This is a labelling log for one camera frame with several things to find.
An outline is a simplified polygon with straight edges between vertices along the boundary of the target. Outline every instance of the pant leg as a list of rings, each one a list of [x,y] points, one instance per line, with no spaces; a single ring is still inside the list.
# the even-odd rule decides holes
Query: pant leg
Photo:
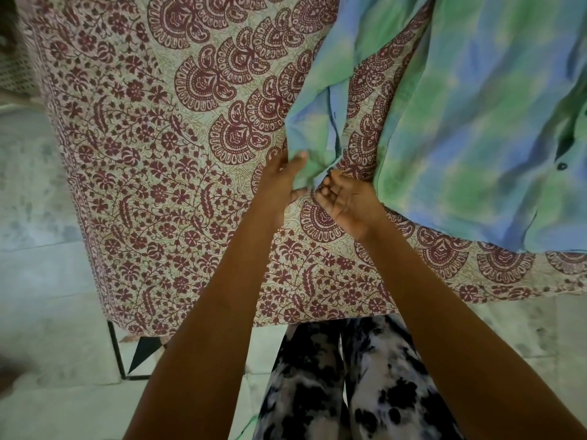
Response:
[[[283,337],[255,440],[349,439],[343,400],[341,321],[290,325]]]
[[[464,438],[398,314],[341,331],[353,440]]]

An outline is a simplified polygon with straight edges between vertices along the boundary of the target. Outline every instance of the black and white pants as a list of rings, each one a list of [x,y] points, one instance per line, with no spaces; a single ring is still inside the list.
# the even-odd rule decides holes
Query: black and white pants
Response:
[[[345,383],[348,406],[343,399]],[[290,325],[253,438],[434,440],[463,436],[403,320],[393,314]]]

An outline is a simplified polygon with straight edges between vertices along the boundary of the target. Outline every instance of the maroon patterned fabric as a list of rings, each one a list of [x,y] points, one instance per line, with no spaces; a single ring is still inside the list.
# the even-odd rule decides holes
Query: maroon patterned fabric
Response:
[[[214,273],[338,0],[18,0],[108,318],[179,326]],[[350,82],[340,163],[370,179],[426,5]],[[515,254],[390,212],[468,302],[579,292],[587,255]],[[308,195],[274,238],[256,323],[395,311],[359,244]]]

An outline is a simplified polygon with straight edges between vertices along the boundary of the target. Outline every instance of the forearm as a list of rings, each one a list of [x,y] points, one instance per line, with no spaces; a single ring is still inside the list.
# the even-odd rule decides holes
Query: forearm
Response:
[[[273,232],[254,206],[169,343],[125,439],[226,439]]]
[[[363,241],[467,438],[584,438],[530,366],[449,289],[393,224]]]

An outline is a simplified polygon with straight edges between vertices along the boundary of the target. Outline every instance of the floral pattern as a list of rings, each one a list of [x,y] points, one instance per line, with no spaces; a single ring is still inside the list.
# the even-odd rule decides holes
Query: floral pattern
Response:
[[[102,306],[172,334],[285,143],[283,119],[338,0],[17,0]],[[340,168],[372,179],[393,94],[432,4],[350,81]],[[463,300],[582,291],[587,259],[509,253],[390,218]],[[256,324],[395,311],[363,247],[311,194],[274,237]]]

